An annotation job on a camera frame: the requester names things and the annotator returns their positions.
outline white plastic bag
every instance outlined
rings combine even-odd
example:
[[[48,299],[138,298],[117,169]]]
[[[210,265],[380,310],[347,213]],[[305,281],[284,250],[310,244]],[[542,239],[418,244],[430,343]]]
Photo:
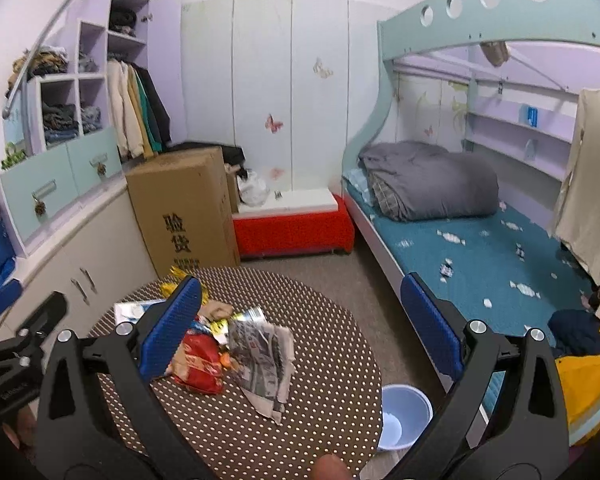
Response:
[[[238,191],[240,191],[240,200],[251,207],[261,206],[269,196],[267,183],[251,170],[247,170],[247,180],[238,178]]]

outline plastic basin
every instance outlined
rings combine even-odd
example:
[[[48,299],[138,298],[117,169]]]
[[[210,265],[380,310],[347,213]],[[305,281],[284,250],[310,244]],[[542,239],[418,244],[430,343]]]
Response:
[[[378,450],[409,449],[433,418],[427,396],[406,384],[382,388],[382,433]]]

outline gray comforter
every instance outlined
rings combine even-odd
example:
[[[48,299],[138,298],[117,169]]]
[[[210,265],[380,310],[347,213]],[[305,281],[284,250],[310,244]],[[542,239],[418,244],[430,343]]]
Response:
[[[473,153],[406,140],[360,153],[382,212],[399,221],[484,216],[498,208],[498,178]]]

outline red plastic bag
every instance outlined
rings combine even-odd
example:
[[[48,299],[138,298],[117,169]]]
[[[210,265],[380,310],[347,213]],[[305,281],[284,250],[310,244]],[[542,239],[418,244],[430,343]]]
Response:
[[[171,360],[173,378],[187,390],[202,394],[222,392],[218,343],[206,334],[187,330]]]

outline metal railing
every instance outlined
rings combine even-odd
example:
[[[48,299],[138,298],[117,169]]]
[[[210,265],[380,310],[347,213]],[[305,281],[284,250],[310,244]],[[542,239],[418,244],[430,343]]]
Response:
[[[49,34],[49,31],[54,26],[55,22],[58,20],[60,15],[66,10],[66,8],[69,6],[69,4],[72,1],[73,0],[64,0],[64,2],[62,2],[62,5],[60,5],[60,7],[58,7],[58,10],[56,10],[56,12],[53,13],[53,15],[51,16],[51,19],[49,19],[45,28],[42,29],[42,32],[40,32],[39,36],[36,38],[36,41],[34,42],[33,46],[29,49],[29,54],[27,55],[27,59],[25,60],[24,65],[20,69],[18,78],[16,79],[16,82],[14,83],[13,88],[11,89],[9,97],[7,98],[7,102],[4,105],[4,108],[2,109],[2,118],[3,119],[8,119],[9,116],[11,115],[11,109],[13,108],[13,102],[16,99],[16,94],[18,93],[18,90],[21,88],[24,79],[27,77],[27,74],[29,73],[29,67],[31,66],[31,63],[33,62],[33,59],[36,57],[36,54],[38,53],[38,49],[42,45],[42,42],[45,40],[46,36]]]

